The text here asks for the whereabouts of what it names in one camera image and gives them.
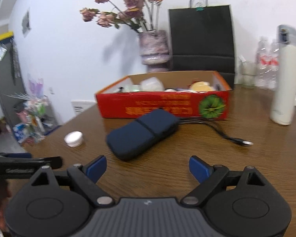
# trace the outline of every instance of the bouquet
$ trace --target bouquet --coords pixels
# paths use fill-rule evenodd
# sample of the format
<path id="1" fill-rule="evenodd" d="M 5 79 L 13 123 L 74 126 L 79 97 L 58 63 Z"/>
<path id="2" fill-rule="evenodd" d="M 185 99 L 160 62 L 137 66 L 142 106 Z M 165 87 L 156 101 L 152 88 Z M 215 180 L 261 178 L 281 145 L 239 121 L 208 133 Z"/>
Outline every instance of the bouquet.
<path id="1" fill-rule="evenodd" d="M 80 10 L 82 19 L 85 22 L 90 22 L 97 18 L 97 24 L 101 27 L 109 28 L 114 26 L 119 29 L 121 24 L 128 25 L 132 30 L 140 33 L 158 29 L 159 9 L 163 0 L 123 0 L 126 6 L 125 10 L 119 9 L 111 0 L 94 0 L 96 3 L 111 3 L 118 13 L 112 11 L 100 11 L 99 9 L 83 8 Z M 156 23 L 154 27 L 154 6 L 156 5 Z M 149 14 L 149 26 L 143 14 L 143 7 L 147 7 Z"/>

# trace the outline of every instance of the gray door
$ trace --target gray door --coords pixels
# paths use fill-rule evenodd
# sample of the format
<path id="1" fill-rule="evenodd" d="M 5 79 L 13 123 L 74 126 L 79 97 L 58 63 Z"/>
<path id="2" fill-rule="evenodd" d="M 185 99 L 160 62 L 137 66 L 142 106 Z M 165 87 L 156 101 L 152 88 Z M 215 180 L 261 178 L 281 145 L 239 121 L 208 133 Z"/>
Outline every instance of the gray door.
<path id="1" fill-rule="evenodd" d="M 14 74 L 12 44 L 6 42 L 6 40 L 4 43 L 7 52 L 2 61 L 0 61 L 0 103 L 7 123 L 13 127 L 21 122 L 13 107 L 22 100 L 6 95 L 25 93 L 25 89 L 22 78 L 16 77 Z"/>

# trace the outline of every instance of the green fruit picture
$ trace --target green fruit picture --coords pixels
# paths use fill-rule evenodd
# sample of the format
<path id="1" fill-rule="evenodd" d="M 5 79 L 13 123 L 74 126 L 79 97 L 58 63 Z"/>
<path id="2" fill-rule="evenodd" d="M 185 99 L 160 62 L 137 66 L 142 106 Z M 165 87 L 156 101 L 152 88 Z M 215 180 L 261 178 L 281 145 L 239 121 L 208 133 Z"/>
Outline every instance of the green fruit picture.
<path id="1" fill-rule="evenodd" d="M 199 113 L 208 119 L 218 118 L 225 110 L 223 99 L 217 95 L 206 96 L 199 104 Z"/>

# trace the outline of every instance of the white cap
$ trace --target white cap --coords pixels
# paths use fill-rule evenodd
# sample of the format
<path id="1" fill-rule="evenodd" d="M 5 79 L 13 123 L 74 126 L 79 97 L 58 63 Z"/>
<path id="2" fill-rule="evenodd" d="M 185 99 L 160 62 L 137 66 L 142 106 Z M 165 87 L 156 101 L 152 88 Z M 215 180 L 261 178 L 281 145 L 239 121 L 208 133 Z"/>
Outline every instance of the white cap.
<path id="1" fill-rule="evenodd" d="M 78 132 L 78 131 L 68 133 L 65 136 L 64 140 L 65 140 L 65 142 L 67 143 L 68 146 L 77 147 L 80 144 L 82 144 L 82 141 L 83 141 L 82 133 Z"/>

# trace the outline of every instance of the metal screw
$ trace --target metal screw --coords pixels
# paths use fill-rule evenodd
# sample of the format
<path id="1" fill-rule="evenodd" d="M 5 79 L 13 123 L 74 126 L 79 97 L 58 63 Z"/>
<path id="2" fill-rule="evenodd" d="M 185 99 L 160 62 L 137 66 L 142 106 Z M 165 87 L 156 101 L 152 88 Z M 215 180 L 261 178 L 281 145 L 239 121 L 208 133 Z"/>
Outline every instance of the metal screw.
<path id="1" fill-rule="evenodd" d="M 113 199 L 109 196 L 102 196 L 102 197 L 99 197 L 96 201 L 100 205 L 109 205 L 113 202 Z"/>
<path id="2" fill-rule="evenodd" d="M 187 196 L 183 199 L 183 203 L 185 203 L 186 205 L 195 205 L 199 202 L 197 197 L 193 197 L 193 196 Z"/>

